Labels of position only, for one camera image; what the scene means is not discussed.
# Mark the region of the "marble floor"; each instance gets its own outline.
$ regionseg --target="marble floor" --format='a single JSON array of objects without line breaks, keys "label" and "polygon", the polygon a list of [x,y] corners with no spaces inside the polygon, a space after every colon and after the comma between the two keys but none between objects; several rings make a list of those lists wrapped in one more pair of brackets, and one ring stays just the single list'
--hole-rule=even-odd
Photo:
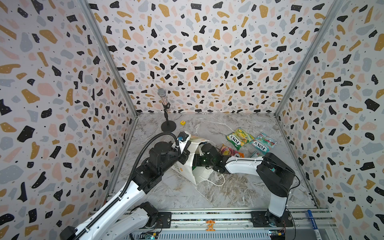
[{"label": "marble floor", "polygon": [[[232,147],[227,141],[226,135],[232,133],[237,127],[242,127],[254,137],[260,132],[264,132],[273,139],[278,140],[278,144],[271,150],[273,154],[288,164],[295,170],[297,176],[302,179],[297,166],[291,157],[283,137],[278,129],[273,116],[265,114],[169,114],[169,119],[173,120],[177,128],[174,131],[178,135],[180,131],[188,131],[192,135],[213,141],[216,147],[221,148],[222,144]],[[114,192],[119,190],[126,182],[131,172],[133,163],[141,151],[144,144],[154,135],[161,132],[161,123],[164,115],[161,113],[145,113],[139,115],[133,139],[128,149],[126,159],[122,163],[122,168],[114,188]],[[158,141],[173,141],[170,136],[163,136]],[[149,156],[147,152],[142,160]],[[240,152],[245,157],[250,157],[256,151],[250,144],[244,145]],[[222,177],[213,172],[209,180],[220,185]],[[293,189],[288,199],[288,206],[313,207],[309,191],[303,181],[302,184]],[[221,187],[215,186],[210,182],[204,181],[194,185],[176,171],[169,169],[163,176],[162,181],[157,184],[144,199],[136,205],[149,201],[158,209],[177,209],[177,208],[231,208],[231,207],[261,207],[267,208],[270,201],[270,191],[267,189],[260,177],[248,174],[225,175],[225,184]]]}]

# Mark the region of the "plastic bag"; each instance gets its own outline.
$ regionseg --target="plastic bag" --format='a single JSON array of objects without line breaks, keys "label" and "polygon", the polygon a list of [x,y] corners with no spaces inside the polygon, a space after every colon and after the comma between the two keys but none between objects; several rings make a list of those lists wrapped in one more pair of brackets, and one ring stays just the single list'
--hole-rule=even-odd
[{"label": "plastic bag", "polygon": [[239,150],[244,144],[254,140],[255,138],[239,127],[236,131],[227,135],[227,139],[236,147],[237,150]]},{"label": "plastic bag", "polygon": [[255,148],[259,149],[260,152],[266,154],[276,144],[277,141],[268,137],[265,133],[260,133],[253,141],[250,142]]},{"label": "plastic bag", "polygon": [[227,156],[235,156],[235,157],[244,157],[244,154],[241,152],[238,152],[230,147],[227,147],[223,144],[223,146],[220,149],[221,154],[227,155]]},{"label": "plastic bag", "polygon": [[258,153],[258,152],[254,152],[253,154],[252,154],[252,156],[250,156],[251,158],[254,158],[254,157],[260,157],[260,153]]}]

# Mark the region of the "terrazzo wallpaper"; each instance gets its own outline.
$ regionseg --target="terrazzo wallpaper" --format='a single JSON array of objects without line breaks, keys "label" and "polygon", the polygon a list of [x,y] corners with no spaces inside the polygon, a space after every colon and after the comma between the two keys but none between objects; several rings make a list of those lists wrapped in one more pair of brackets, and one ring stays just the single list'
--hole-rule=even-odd
[{"label": "terrazzo wallpaper", "polygon": [[384,1],[344,1],[278,119],[344,239],[384,239]]},{"label": "terrazzo wallpaper", "polygon": [[0,1],[0,238],[103,204],[131,113],[75,1]]},{"label": "terrazzo wallpaper", "polygon": [[332,0],[89,0],[138,112],[274,112]]}]

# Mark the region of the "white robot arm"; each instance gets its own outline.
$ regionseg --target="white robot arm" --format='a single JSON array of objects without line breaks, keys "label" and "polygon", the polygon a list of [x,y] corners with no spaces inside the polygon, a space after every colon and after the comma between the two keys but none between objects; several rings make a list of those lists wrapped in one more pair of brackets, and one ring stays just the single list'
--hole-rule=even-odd
[{"label": "white robot arm", "polygon": [[[158,137],[171,135],[175,143],[158,142],[149,151],[149,158],[137,167],[147,147]],[[149,202],[141,204],[132,213],[118,219],[137,201],[142,199],[157,183],[164,172],[177,161],[184,164],[190,152],[190,134],[181,132],[178,137],[163,132],[153,137],[137,157],[132,172],[121,190],[93,216],[76,228],[68,226],[60,233],[61,240],[112,240],[143,227],[151,228],[157,221],[158,211]],[[216,148],[207,143],[201,148],[204,156],[210,160],[210,167],[222,174],[244,173],[260,176],[271,191],[271,201],[261,225],[279,223],[285,211],[286,200],[291,187],[294,171],[278,159],[267,153],[263,157],[238,158],[222,156]]]}]

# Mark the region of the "blue marker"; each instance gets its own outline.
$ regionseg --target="blue marker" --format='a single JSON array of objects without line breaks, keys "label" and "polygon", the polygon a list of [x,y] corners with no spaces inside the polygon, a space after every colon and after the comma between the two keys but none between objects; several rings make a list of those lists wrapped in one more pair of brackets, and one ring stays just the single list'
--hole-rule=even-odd
[{"label": "blue marker", "polygon": [[315,236],[316,236],[316,240],[322,240],[322,239],[321,239],[320,232],[319,232],[319,229],[317,228],[316,222],[314,221],[312,212],[311,212],[311,210],[309,210],[309,209],[308,209],[308,215],[309,215],[310,220],[311,220],[311,222],[312,222],[312,227],[313,227],[313,230],[314,230],[314,234],[315,234]]}]

